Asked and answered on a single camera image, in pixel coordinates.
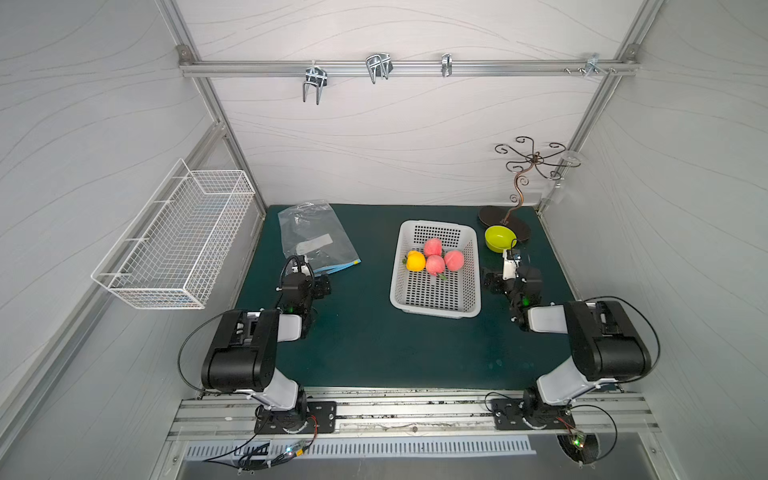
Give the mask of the clear zip-top bag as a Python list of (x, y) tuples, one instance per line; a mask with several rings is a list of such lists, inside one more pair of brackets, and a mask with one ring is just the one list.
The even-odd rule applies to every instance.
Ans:
[(332, 274), (361, 262), (332, 206), (307, 201), (278, 213), (284, 256), (303, 257), (316, 276)]

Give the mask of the pink peach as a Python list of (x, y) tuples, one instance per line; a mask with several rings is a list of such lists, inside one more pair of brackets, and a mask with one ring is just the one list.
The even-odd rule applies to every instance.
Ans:
[(431, 238), (423, 245), (423, 254), (426, 258), (443, 255), (443, 245), (439, 238)]
[(426, 258), (425, 270), (431, 276), (443, 275), (446, 270), (445, 261), (443, 257), (432, 256), (432, 257)]
[(445, 253), (443, 257), (445, 268), (451, 272), (457, 272), (464, 267), (465, 257), (459, 250), (452, 250)]

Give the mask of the pink peach top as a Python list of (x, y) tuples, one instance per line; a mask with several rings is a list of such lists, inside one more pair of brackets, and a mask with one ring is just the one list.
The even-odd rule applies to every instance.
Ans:
[(443, 255), (443, 245), (439, 238), (431, 238), (423, 245), (423, 254), (426, 258)]

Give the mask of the yellow peach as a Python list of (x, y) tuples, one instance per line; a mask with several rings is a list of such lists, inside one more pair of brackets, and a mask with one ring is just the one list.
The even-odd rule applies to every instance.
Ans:
[(404, 260), (404, 265), (410, 272), (421, 272), (426, 268), (426, 257), (420, 251), (409, 251)]

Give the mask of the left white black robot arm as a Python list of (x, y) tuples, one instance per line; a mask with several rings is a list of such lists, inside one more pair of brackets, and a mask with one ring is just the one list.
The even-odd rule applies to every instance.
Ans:
[(202, 386), (243, 394), (264, 409), (304, 418), (303, 387), (277, 367), (280, 343), (304, 339), (316, 317), (313, 303), (331, 293), (326, 275), (316, 275), (304, 256), (288, 257), (279, 274), (277, 301), (260, 311), (229, 310), (220, 317), (201, 367)]

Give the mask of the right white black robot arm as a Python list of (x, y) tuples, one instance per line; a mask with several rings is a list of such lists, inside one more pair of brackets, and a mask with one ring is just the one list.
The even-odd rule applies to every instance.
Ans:
[(569, 357), (527, 389), (522, 412), (564, 408), (604, 385), (639, 381), (650, 374), (653, 355), (630, 319), (636, 308), (616, 296), (546, 305), (538, 269), (507, 263), (500, 273), (483, 273), (483, 286), (509, 302), (511, 321), (524, 332), (564, 335)]

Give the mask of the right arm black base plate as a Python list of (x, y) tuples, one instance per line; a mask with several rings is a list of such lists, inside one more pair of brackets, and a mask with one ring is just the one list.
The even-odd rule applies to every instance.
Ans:
[(541, 431), (575, 427), (566, 409), (522, 398), (496, 397), (487, 402), (494, 428), (501, 431)]

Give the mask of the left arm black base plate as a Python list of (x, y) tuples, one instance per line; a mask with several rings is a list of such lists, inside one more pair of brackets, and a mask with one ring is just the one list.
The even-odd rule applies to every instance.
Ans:
[(255, 410), (254, 433), (267, 434), (313, 434), (333, 433), (336, 430), (337, 403), (333, 401), (299, 402), (287, 411), (274, 411), (259, 406)]

